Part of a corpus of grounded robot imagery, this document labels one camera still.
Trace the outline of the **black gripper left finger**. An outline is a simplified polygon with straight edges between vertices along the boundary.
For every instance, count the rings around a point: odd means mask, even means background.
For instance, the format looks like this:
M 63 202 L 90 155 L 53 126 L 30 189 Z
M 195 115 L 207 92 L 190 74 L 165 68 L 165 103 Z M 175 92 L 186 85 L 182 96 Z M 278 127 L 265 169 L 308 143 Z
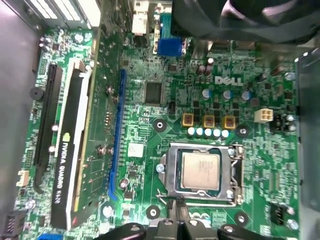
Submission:
M 178 217 L 179 198 L 169 200 L 166 204 L 167 216 L 171 218 L 158 218 L 156 223 L 148 227 L 139 223 L 130 222 L 116 227 L 104 233 L 95 240 L 177 240 L 179 217 Z

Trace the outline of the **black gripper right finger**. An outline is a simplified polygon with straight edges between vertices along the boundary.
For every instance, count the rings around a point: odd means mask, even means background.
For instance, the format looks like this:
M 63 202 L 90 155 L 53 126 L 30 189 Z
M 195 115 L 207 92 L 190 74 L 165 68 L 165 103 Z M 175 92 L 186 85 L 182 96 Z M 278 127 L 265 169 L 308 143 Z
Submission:
M 244 226 L 248 216 L 243 211 L 235 215 L 235 224 L 224 224 L 217 229 L 206 227 L 203 222 L 191 219 L 185 199 L 176 198 L 176 214 L 180 223 L 179 240 L 278 240 L 279 237 L 264 236 L 250 231 Z

